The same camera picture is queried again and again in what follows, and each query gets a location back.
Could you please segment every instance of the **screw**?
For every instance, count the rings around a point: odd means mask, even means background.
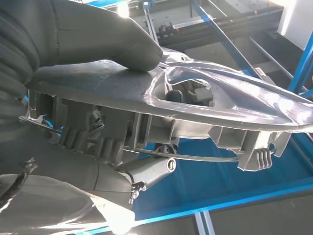
[[[136,190],[131,194],[131,199],[134,200],[139,196],[139,191]]]

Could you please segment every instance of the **metal wire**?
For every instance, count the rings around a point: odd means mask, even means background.
[[[183,155],[183,154],[174,154],[174,153],[161,153],[161,152],[156,152],[156,151],[146,150],[146,149],[142,149],[142,148],[135,148],[133,152],[146,153],[146,154],[161,156],[161,157],[164,157],[164,158],[175,158],[175,159],[200,161],[200,162],[238,162],[239,160],[237,157],[235,158],[199,157],[199,156]]]
[[[62,133],[62,131],[53,129],[52,127],[47,126],[47,125],[44,125],[44,124],[42,124],[42,123],[39,123],[39,122],[36,122],[36,121],[34,121],[34,120],[32,120],[32,119],[29,119],[29,118],[27,118],[27,117],[19,116],[18,118],[20,120],[26,121],[26,122],[29,122],[29,123],[31,123],[31,124],[34,124],[34,125],[38,125],[38,126],[40,126],[40,127],[42,127],[42,128],[47,129],[47,130],[49,130],[49,131],[52,131],[52,132],[55,132],[55,133],[58,133],[58,134],[61,134]]]
[[[32,119],[29,119],[26,117],[20,116],[20,120],[27,121],[31,124],[34,125],[38,125],[40,127],[48,129],[52,132],[59,133],[61,134],[62,131],[60,130],[55,130],[49,126],[46,126],[44,124],[38,123]],[[97,143],[97,140],[93,138],[88,138],[88,142],[91,143]],[[200,161],[200,162],[238,162],[238,158],[218,158],[218,157],[199,157],[199,156],[192,156],[192,155],[183,155],[183,154],[173,154],[173,153],[161,153],[161,152],[157,152],[157,151],[152,151],[152,150],[146,150],[143,148],[135,148],[134,150],[129,150],[129,149],[124,149],[124,151],[128,152],[135,152],[135,153],[146,153],[149,155],[155,155],[155,156],[161,156],[164,158],[175,158],[175,159],[182,159],[182,160],[189,160],[189,161]]]

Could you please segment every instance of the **black rubber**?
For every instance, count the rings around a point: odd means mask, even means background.
[[[38,67],[109,59],[149,71],[161,56],[140,26],[114,12],[69,0],[1,0],[0,141],[27,131],[18,124],[24,113],[20,99]]]

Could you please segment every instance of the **bolt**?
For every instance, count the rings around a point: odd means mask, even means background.
[[[139,196],[139,191],[136,190],[131,194],[131,199],[134,200]]]
[[[167,161],[167,169],[170,171],[170,172],[173,172],[173,171],[174,171],[175,170],[175,168],[176,168],[176,161],[175,161],[175,159],[169,159],[168,161]]]

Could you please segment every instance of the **black cable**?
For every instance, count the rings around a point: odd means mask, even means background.
[[[37,168],[37,165],[35,163],[34,158],[26,162],[23,169],[18,173],[15,181],[7,191],[0,196],[0,213],[8,208],[10,203],[24,185],[25,181],[26,181],[26,179],[35,168]]]

